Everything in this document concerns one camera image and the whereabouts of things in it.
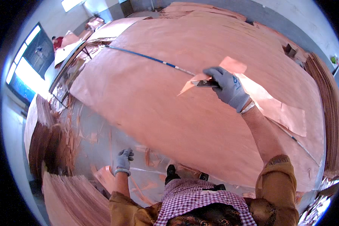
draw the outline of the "shoe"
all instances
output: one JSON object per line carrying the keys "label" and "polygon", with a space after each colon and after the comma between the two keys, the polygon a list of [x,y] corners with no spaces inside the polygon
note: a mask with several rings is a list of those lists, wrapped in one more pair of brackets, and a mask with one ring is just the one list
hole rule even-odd
{"label": "shoe", "polygon": [[176,168],[174,165],[169,165],[167,168],[167,176],[175,174],[176,173]]}
{"label": "shoe", "polygon": [[199,179],[204,180],[204,181],[208,181],[208,174],[201,172],[201,174],[199,175]]}

